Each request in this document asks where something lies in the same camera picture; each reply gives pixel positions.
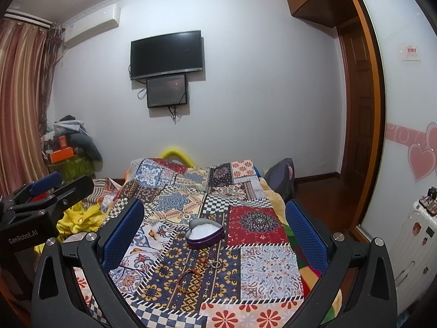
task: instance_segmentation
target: blanket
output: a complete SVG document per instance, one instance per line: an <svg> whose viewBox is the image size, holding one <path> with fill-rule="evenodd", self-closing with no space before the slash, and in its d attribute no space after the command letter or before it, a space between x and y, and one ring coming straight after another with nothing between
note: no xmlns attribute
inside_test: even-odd
<svg viewBox="0 0 437 328"><path fill-rule="evenodd" d="M143 202L145 216L109 275L146 327L281 328L320 276L285 220L281 197L256 176L250 160L201 169L140 159L126 180L105 222L132 197ZM190 249L185 233L196 218L225 226L225 238L211 248ZM205 266L202 258L219 267ZM199 274L182 275L187 269ZM80 269L76 275L86 290ZM106 323L87 293L92 315ZM341 294L325 321L338 313L339 302Z"/></svg>

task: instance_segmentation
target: curtain rod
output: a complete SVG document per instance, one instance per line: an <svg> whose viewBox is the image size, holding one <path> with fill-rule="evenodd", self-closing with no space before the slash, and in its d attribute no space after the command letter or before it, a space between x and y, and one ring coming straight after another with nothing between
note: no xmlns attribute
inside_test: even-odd
<svg viewBox="0 0 437 328"><path fill-rule="evenodd" d="M47 21L46 19L12 9L7 9L4 16L8 18L18 19L20 21L36 24L37 26L44 27L44 28L50 28L50 26L52 25L52 22Z"/></svg>

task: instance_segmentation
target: patchwork bedspread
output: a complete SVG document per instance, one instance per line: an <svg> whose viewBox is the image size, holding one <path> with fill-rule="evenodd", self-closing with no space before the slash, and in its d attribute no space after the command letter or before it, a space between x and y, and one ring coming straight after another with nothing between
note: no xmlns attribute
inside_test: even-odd
<svg viewBox="0 0 437 328"><path fill-rule="evenodd" d="M110 277L148 328L281 328L319 276L279 220L250 160L207 169L134 160L107 220L132 197L144 203L144 221ZM224 225L226 236L197 251L185 233L199 217ZM200 257L221 265L205 267ZM200 275L180 279L190 268ZM93 316L105 322L83 273L76 275ZM326 320L337 311L333 306Z"/></svg>

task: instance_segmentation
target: curtain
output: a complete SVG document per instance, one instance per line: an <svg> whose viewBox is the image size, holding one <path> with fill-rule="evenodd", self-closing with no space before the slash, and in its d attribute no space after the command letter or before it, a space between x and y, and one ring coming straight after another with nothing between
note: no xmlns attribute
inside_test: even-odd
<svg viewBox="0 0 437 328"><path fill-rule="evenodd" d="M53 23L47 32L41 65L41 82L39 86L39 136L47 132L47 107L49 107L52 93L53 74L55 73L56 58L62 44L62 26Z"/></svg>
<svg viewBox="0 0 437 328"><path fill-rule="evenodd" d="M39 86L48 31L0 20L0 193L47 175L38 132Z"/></svg>

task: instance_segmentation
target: pink heart decal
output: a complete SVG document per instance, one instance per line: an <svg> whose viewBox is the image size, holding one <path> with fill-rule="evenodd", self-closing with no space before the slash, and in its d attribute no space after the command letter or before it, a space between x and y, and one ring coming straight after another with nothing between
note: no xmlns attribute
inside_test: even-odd
<svg viewBox="0 0 437 328"><path fill-rule="evenodd" d="M416 182L426 178L436 167L436 155L433 150L422 148L413 143L408 148L408 162Z"/></svg>
<svg viewBox="0 0 437 328"><path fill-rule="evenodd" d="M427 127L427 148L432 149L437 156L437 123L432 122Z"/></svg>

